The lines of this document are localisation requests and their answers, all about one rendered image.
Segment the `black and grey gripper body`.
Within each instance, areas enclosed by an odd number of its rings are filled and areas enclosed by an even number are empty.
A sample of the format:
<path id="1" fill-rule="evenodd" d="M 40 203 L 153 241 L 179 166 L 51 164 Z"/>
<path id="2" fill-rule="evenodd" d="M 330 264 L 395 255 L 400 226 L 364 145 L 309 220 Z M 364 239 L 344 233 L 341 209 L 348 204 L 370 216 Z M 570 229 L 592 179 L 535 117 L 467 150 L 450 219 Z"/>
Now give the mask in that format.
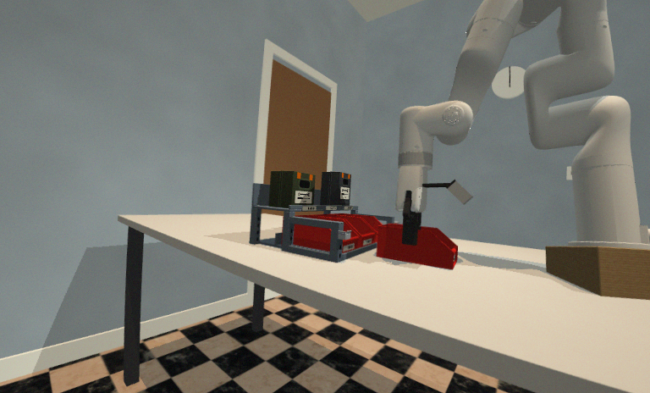
<path id="1" fill-rule="evenodd" d="M 401 167 L 401 169 L 399 169 Z M 411 191 L 411 208 L 416 213 L 422 213 L 426 210 L 427 206 L 427 187 L 422 184 L 427 184 L 427 171 L 432 169 L 432 166 L 425 164 L 402 164 L 398 166 L 399 178 L 396 195 L 395 208 L 399 212 L 403 212 L 406 191 Z M 402 204 L 402 205 L 401 205 Z M 401 206 L 400 206 L 401 205 Z M 422 212 L 421 212 L 422 211 Z"/>

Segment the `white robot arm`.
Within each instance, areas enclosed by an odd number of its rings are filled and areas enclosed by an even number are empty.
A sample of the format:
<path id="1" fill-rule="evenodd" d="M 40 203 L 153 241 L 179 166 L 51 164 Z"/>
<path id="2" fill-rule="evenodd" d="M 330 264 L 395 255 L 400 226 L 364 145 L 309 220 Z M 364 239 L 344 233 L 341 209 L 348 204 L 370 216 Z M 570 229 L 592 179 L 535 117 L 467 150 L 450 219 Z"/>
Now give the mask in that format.
<path id="1" fill-rule="evenodd" d="M 613 81 L 607 0 L 484 0 L 467 26 L 449 100 L 402 111 L 398 166 L 432 166 L 434 136 L 445 145 L 461 143 L 511 38 L 536 27 L 558 7 L 560 55 L 526 69 L 524 94 L 536 149 L 584 146 L 571 165 L 579 242 L 569 241 L 568 246 L 650 250 L 650 229 L 640 224 L 629 103 L 604 96 L 549 108 L 553 101 Z"/>

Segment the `grey metal shelf rack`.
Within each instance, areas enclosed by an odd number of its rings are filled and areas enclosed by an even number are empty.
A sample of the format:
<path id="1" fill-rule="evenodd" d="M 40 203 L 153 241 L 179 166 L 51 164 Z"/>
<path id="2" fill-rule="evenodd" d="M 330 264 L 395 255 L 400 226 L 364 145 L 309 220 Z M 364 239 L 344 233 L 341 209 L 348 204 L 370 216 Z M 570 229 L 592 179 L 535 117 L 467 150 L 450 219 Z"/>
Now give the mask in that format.
<path id="1" fill-rule="evenodd" d="M 352 231 L 344 231 L 344 222 L 295 217 L 295 212 L 324 211 L 323 214 L 330 214 L 331 211 L 351 210 L 350 214 L 374 216 L 377 220 L 387 221 L 387 224 L 400 223 L 394 221 L 394 216 L 358 213 L 358 206 L 320 205 L 321 190 L 317 189 L 314 191 L 314 205 L 289 205 L 289 208 L 269 207 L 269 190 L 270 185 L 253 183 L 250 230 L 250 244 L 252 245 L 263 244 L 266 246 L 274 246 L 282 248 L 283 252 L 339 263 L 377 248 L 377 242 L 342 253 L 343 240 L 350 239 L 350 232 Z M 281 232 L 276 233 L 275 238 L 260 240 L 262 209 L 284 211 L 283 239 Z M 331 229 L 330 252 L 293 245 L 295 224 Z"/>

